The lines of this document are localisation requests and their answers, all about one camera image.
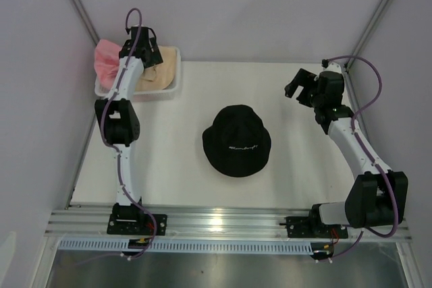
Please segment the beige bucket hat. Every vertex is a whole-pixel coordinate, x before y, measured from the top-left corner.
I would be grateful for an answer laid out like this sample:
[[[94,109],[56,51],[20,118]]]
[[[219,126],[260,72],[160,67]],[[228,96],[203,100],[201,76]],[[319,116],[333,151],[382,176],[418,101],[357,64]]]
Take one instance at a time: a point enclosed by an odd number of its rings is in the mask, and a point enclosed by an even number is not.
[[[175,47],[159,48],[163,62],[146,68],[139,77],[137,92],[148,92],[166,89],[176,75],[177,51]]]

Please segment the pink bucket hat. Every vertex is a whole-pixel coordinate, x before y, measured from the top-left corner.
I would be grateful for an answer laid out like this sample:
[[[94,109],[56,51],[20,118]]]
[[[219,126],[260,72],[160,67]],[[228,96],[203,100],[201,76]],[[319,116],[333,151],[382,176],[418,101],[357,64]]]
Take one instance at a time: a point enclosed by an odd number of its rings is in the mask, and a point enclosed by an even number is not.
[[[110,90],[119,69],[121,47],[114,42],[101,39],[94,50],[94,70],[101,86]]]

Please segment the black bucket hat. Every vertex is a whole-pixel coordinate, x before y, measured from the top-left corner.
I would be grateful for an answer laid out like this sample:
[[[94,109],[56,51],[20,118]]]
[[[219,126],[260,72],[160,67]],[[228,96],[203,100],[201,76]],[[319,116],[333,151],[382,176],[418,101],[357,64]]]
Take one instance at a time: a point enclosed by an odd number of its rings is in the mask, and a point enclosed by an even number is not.
[[[202,133],[202,147],[211,166],[221,174],[248,177],[268,163],[271,136],[252,107],[231,105],[220,110]]]

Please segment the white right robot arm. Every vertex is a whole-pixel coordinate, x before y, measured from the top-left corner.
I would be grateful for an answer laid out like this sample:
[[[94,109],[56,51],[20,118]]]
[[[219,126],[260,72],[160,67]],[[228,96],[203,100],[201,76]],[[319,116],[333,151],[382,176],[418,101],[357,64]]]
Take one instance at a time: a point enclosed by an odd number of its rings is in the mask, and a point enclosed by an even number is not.
[[[408,178],[393,171],[374,151],[358,126],[352,109],[343,104],[344,77],[339,65],[332,63],[316,75],[299,69],[284,88],[285,96],[301,92],[297,101],[313,109],[316,122],[336,144],[345,158],[354,184],[343,202],[316,204],[310,210],[308,230],[322,237],[332,226],[343,225],[374,231],[391,227],[392,236],[403,221]]]

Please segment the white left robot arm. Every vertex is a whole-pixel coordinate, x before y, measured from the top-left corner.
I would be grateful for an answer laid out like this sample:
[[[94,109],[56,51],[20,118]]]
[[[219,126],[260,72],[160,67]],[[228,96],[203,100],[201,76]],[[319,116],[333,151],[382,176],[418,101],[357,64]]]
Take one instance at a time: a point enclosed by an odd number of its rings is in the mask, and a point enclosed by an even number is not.
[[[140,122],[132,97],[144,69],[163,60],[152,28],[126,28],[130,38],[119,52],[119,71],[111,90],[94,103],[101,138],[111,149],[117,180],[107,232],[110,235],[164,236],[167,216],[151,214],[138,193],[134,151],[140,136]]]

